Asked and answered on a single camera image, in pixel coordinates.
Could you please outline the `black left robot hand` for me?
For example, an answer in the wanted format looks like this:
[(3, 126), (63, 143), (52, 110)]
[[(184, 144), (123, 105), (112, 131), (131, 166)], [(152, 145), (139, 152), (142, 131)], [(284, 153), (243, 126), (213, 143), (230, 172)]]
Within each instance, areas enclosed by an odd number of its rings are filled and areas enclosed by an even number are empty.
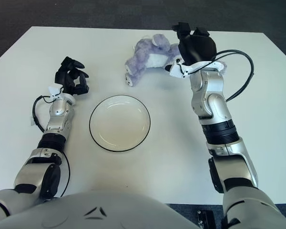
[(82, 63), (67, 56), (56, 72), (54, 82), (63, 86), (63, 93), (70, 95), (87, 94), (89, 86), (86, 78), (89, 76), (82, 71), (84, 68)]

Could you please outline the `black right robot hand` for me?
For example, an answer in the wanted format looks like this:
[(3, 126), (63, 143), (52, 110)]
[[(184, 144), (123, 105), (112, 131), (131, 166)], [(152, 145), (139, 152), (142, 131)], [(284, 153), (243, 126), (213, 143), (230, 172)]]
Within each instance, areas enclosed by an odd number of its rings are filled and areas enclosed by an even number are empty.
[(186, 66), (201, 61), (211, 61), (216, 55), (216, 44), (204, 27), (196, 27), (193, 33), (188, 23), (172, 26), (179, 39), (178, 49)]

